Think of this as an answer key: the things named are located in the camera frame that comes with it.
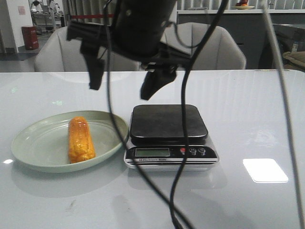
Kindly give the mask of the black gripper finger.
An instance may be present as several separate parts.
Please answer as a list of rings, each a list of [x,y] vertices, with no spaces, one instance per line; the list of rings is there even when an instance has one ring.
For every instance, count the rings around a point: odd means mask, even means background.
[[[104,74],[104,60],[100,60],[96,56],[87,53],[84,53],[83,56],[89,73],[89,88],[99,90]]]
[[[174,65],[147,65],[147,74],[140,89],[140,98],[149,100],[158,90],[176,78]]]

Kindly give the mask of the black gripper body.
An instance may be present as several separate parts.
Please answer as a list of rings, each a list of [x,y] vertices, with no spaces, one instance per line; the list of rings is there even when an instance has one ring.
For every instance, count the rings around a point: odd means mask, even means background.
[[[103,71],[101,47],[141,63],[182,65],[190,56],[161,42],[176,2],[174,0],[119,0],[111,25],[71,21],[67,40],[80,40],[88,71]]]

